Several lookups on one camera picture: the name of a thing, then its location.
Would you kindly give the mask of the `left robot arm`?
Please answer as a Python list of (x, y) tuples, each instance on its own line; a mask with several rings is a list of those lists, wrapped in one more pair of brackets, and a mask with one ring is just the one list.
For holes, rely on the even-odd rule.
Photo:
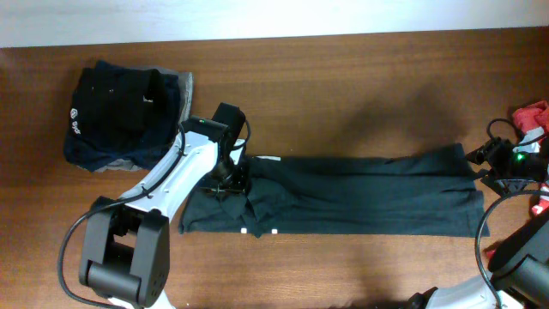
[(79, 282), (104, 308), (168, 308), (173, 216), (189, 194), (242, 194), (248, 127), (244, 113), (221, 103), (212, 118), (192, 116), (179, 126), (160, 162), (119, 199), (100, 197), (82, 217), (86, 232)]

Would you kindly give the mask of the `dark green Nike t-shirt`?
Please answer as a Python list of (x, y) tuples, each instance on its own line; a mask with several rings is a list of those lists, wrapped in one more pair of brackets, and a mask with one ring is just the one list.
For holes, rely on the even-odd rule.
[(461, 144), (401, 158), (249, 157), (243, 194), (196, 189), (180, 233), (473, 237), (484, 213)]

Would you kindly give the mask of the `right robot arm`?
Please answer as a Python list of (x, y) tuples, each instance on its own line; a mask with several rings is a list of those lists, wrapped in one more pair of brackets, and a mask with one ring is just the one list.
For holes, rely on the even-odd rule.
[(497, 199), (483, 214), (474, 241), (480, 274), (451, 288), (432, 288), (416, 293), (405, 308), (496, 309), (548, 307), (548, 212), (534, 215), (507, 239), (501, 241), (488, 266), (482, 263), (480, 237), (497, 206), (512, 197), (547, 197), (542, 189), (529, 190), (533, 183), (548, 180), (548, 159), (536, 153), (516, 152), (509, 140), (492, 137), (467, 155), (468, 161), (491, 167), (481, 181), (492, 188)]

